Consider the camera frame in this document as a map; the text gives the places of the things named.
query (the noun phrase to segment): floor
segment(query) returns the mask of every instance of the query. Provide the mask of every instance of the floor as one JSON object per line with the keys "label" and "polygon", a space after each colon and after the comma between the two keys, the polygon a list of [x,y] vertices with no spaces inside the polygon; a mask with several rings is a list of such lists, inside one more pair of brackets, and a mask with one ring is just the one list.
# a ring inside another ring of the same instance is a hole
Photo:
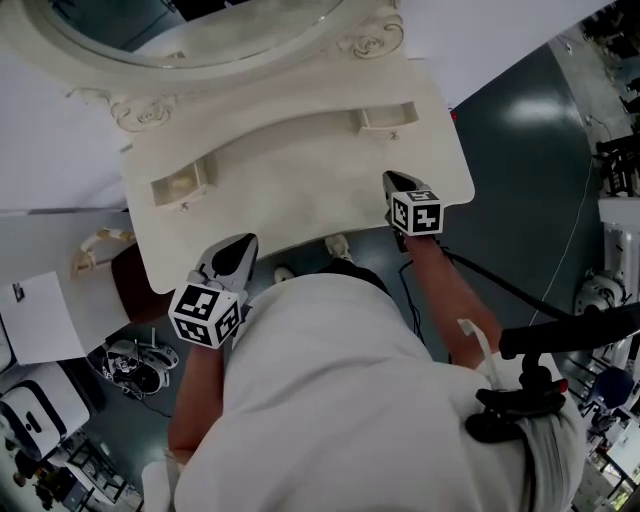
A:
{"label": "floor", "polygon": [[[498,77],[457,109],[457,130],[476,185],[468,205],[446,211],[442,242],[452,251],[493,270],[529,293],[542,297],[560,261],[586,188],[586,200],[573,241],[547,300],[572,309],[576,287],[587,269],[601,263],[602,229],[598,219],[596,174],[590,171],[589,143],[582,118],[551,50],[544,46]],[[409,322],[407,300],[398,279],[407,261],[398,253],[388,228],[348,236],[361,266],[385,282]],[[271,256],[258,263],[252,292],[271,284],[274,267],[287,263],[296,272],[314,272],[328,263],[322,241]],[[530,322],[531,307],[497,286],[462,269],[505,327]],[[409,276],[417,308],[423,311],[423,334],[434,359],[446,361],[426,304]],[[536,321],[544,321],[538,315]],[[167,318],[153,324],[158,341],[170,343],[184,360],[188,347],[177,340]],[[129,326],[119,336],[150,339],[149,327]],[[172,384],[146,401],[170,414],[182,377],[182,364]],[[108,408],[86,431],[109,451],[123,476],[140,486],[142,468],[166,449],[169,420],[143,404],[122,396],[103,382]]]}

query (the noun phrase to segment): vanity table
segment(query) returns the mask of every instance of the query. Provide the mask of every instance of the vanity table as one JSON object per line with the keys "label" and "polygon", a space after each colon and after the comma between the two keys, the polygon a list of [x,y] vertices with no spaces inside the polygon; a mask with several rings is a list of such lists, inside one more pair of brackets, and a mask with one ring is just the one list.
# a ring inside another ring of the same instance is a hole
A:
{"label": "vanity table", "polygon": [[[404,55],[395,1],[251,0],[135,53],[97,43],[49,7],[5,0],[2,29],[131,134],[127,202],[157,293],[233,234],[256,233],[266,256],[385,224],[388,169],[421,179],[446,207],[474,196],[445,103]],[[274,38],[278,15],[295,23]],[[263,30],[247,30],[258,20]]]}

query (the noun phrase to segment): person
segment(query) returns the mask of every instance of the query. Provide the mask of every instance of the person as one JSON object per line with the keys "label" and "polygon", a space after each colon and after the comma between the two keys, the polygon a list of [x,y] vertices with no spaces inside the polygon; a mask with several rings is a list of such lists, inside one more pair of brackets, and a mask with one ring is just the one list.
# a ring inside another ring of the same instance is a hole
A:
{"label": "person", "polygon": [[[535,485],[522,440],[475,441],[464,423],[483,410],[475,394],[488,369],[458,320],[494,353],[501,327],[433,238],[406,245],[451,364],[431,359],[344,237],[328,239],[328,269],[252,302],[224,377],[222,350],[191,348],[169,427],[178,512],[518,511],[549,485],[571,499],[585,460],[575,404],[554,419],[568,463],[548,479],[536,473]],[[502,384],[519,387],[521,360],[492,357]],[[560,378],[548,354],[541,363]]]}

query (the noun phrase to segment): shoe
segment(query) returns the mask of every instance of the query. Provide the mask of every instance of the shoe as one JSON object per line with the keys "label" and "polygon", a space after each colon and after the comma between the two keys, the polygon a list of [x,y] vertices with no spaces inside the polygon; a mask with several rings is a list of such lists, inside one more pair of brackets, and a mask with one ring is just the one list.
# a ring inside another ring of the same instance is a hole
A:
{"label": "shoe", "polygon": [[344,235],[328,236],[324,239],[324,244],[327,246],[329,254],[332,258],[338,258],[340,260],[346,260],[353,263],[353,258],[349,252],[349,242]]}
{"label": "shoe", "polygon": [[273,280],[276,284],[282,283],[283,281],[289,281],[293,279],[296,275],[286,265],[278,265],[276,269],[273,271]]}

